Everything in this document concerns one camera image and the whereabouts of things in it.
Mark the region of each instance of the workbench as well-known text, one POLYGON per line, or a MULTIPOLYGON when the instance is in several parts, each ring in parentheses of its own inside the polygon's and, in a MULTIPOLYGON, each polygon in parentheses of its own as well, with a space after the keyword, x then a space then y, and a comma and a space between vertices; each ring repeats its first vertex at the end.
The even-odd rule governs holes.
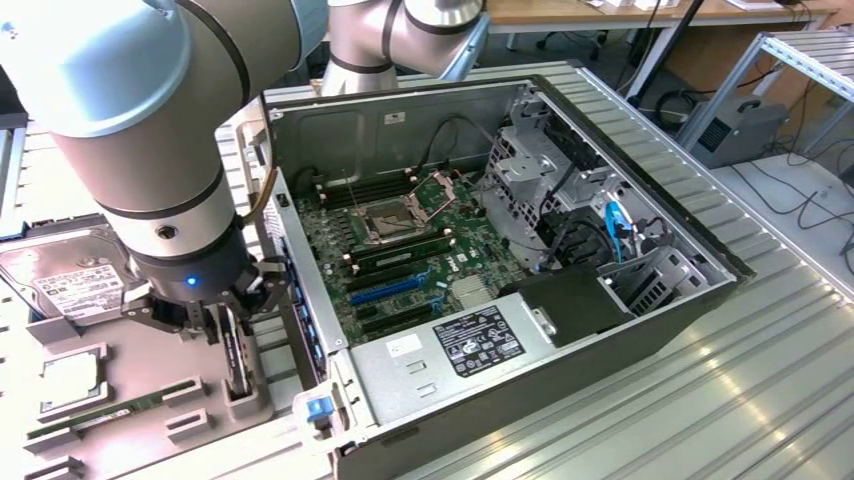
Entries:
MULTIPOLYGON (((557 62, 483 69, 470 78, 531 74, 566 94, 757 277, 657 355, 403 478, 850 478, 854 312, 841 286, 586 69, 557 62)), ((400 83, 435 82, 414 76, 400 83)), ((266 95, 282 102, 314 91, 296 87, 266 95)), ((35 125, 29 130, 21 176, 35 163, 61 163, 49 137, 35 125)), ((243 176, 232 174, 232 131, 224 125, 218 140, 236 196, 246 198, 243 176)), ((32 186, 41 179, 28 181, 32 186)), ((17 200, 17 208, 25 210, 25 203, 17 200)), ((16 300, 0 308, 9 327, 0 333, 0 368, 9 369, 16 354, 24 355, 15 348, 27 335, 25 308, 16 300)), ((300 385, 282 322, 266 321, 262 331, 276 418, 128 478, 331 478, 327 458, 303 447, 300 419, 290 411, 300 385)), ((13 407, 15 388, 23 386, 0 386, 8 393, 0 411, 13 407)))
MULTIPOLYGON (((679 20, 691 4, 682 0, 673 8, 662 8, 655 14, 651 28, 661 28, 653 43, 650 55, 639 66, 641 72, 631 83, 627 96, 633 96, 650 75, 653 65, 661 57, 665 46, 673 38, 679 20)), ((801 6, 793 11, 745 11, 726 0, 706 0, 691 21, 693 27, 721 25, 779 24, 805 22, 805 30, 817 30, 838 8, 821 0, 807 1, 809 12, 801 6)), ((587 30, 626 30, 647 26, 653 10, 638 7, 614 7, 610 4, 591 7, 582 0, 490 0, 488 12, 492 17, 490 33, 508 33, 507 48, 515 49, 516 34, 533 32, 573 32, 587 30)))

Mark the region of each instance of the robotic arm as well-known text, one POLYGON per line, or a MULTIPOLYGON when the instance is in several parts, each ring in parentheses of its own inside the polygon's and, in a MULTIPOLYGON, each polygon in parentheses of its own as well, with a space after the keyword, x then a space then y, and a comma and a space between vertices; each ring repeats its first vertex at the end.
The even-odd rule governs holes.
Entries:
MULTIPOLYGON (((150 282, 126 313, 167 331, 199 327, 206 307, 248 319, 282 282, 247 254, 214 131, 319 44, 327 5, 16 4, 0 17, 0 61, 150 282)), ((482 0, 335 0, 331 12, 326 94, 392 87, 391 61, 467 74, 486 39, 482 0)))

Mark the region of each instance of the hard drive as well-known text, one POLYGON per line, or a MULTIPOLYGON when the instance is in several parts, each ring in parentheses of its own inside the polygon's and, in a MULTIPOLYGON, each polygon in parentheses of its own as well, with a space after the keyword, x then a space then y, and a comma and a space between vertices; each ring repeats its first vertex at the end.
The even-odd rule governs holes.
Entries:
POLYGON ((122 295, 142 283, 102 215, 32 227, 0 243, 0 276, 36 319, 64 316, 88 326, 122 316, 122 295))

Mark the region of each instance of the blue pcie slot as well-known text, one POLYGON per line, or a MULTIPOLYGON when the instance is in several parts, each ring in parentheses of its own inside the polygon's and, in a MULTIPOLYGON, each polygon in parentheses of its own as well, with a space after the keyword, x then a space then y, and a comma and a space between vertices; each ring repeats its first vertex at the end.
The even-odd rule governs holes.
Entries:
POLYGON ((362 305, 363 303, 374 302, 376 300, 382 300, 383 298, 391 297, 392 295, 398 295, 399 293, 408 292, 410 290, 415 290, 424 285, 424 279, 427 278, 427 274, 430 270, 424 273, 419 273, 414 278, 408 280, 403 280, 400 282, 392 283, 391 285, 386 285, 375 290, 370 290, 363 293, 358 293, 350 299, 351 305, 362 305))

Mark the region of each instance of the hard drive label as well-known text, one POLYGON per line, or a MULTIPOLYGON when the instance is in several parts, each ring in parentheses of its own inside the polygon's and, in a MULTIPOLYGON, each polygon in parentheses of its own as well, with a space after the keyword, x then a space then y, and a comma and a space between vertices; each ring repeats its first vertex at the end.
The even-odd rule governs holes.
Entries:
POLYGON ((39 278, 36 287, 69 319, 108 312, 122 306, 122 278, 112 265, 39 278))
POLYGON ((456 375, 466 378, 525 353, 498 307, 432 327, 456 375))

